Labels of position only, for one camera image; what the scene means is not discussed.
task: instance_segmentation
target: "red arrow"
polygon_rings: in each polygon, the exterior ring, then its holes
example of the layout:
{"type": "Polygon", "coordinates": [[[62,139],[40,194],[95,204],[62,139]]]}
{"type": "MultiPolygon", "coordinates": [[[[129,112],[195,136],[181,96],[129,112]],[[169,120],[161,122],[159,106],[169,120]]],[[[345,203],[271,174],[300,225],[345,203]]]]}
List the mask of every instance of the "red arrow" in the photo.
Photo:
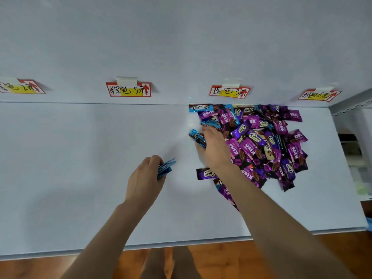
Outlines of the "red arrow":
{"type": "Polygon", "coordinates": [[[145,84],[145,86],[143,87],[143,89],[145,90],[145,94],[147,96],[147,90],[149,90],[150,88],[145,84]]]}

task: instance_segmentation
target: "wooden floor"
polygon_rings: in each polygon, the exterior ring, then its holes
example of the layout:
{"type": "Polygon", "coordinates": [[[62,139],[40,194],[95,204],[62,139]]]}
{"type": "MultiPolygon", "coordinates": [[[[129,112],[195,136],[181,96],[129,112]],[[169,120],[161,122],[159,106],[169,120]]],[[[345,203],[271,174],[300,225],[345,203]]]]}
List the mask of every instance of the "wooden floor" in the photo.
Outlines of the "wooden floor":
{"type": "MultiPolygon", "coordinates": [[[[363,208],[372,215],[372,203],[363,208]]],[[[359,278],[372,278],[372,232],[338,233],[318,236],[359,278]]],[[[254,241],[189,246],[196,267],[204,279],[272,278],[254,241]]],[[[125,251],[114,279],[138,278],[148,250],[125,251]]],[[[165,250],[165,272],[172,271],[171,248],[165,250]]],[[[49,257],[0,262],[1,279],[57,279],[76,257],[49,257]]]]}

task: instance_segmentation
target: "hand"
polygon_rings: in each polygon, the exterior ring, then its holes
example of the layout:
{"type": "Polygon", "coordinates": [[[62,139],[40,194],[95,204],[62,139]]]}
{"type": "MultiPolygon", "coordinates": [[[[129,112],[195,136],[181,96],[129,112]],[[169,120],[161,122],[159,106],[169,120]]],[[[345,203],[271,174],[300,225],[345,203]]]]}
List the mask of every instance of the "hand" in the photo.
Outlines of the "hand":
{"type": "Polygon", "coordinates": [[[165,176],[157,178],[158,167],[163,163],[158,155],[145,158],[129,177],[125,200],[133,201],[140,209],[147,211],[163,187],[165,176]]]}
{"type": "Polygon", "coordinates": [[[198,154],[206,163],[205,165],[214,172],[227,165],[231,165],[230,149],[226,145],[221,132],[211,126],[205,126],[202,129],[205,141],[207,142],[207,148],[203,148],[198,143],[195,144],[198,154]]]}

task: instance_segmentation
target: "forearm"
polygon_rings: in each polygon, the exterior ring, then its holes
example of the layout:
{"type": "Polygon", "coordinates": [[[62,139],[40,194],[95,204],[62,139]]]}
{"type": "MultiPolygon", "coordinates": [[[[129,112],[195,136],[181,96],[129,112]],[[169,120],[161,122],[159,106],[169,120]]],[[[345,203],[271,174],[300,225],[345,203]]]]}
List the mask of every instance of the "forearm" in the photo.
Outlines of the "forearm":
{"type": "Polygon", "coordinates": [[[117,206],[61,279],[111,278],[129,236],[145,213],[132,201],[117,206]]]}
{"type": "Polygon", "coordinates": [[[308,230],[231,164],[217,176],[229,189],[258,248],[283,278],[352,277],[308,230]]]}

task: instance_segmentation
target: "pile of candy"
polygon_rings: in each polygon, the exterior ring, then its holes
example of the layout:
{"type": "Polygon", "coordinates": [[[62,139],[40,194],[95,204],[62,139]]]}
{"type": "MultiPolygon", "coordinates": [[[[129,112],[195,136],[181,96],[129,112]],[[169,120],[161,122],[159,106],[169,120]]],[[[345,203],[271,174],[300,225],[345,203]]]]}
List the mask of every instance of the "pile of candy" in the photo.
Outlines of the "pile of candy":
{"type": "MultiPolygon", "coordinates": [[[[308,169],[307,154],[300,145],[307,138],[299,129],[288,132],[285,122],[302,122],[298,110],[274,105],[194,104],[189,105],[189,112],[198,112],[201,125],[221,131],[230,148],[231,162],[258,188],[267,178],[273,178],[286,191],[294,187],[295,173],[308,169]]],[[[192,129],[189,136],[207,147],[197,130],[192,129]]],[[[226,186],[211,169],[197,169],[196,173],[198,180],[214,178],[218,191],[236,207],[226,186]]]]}

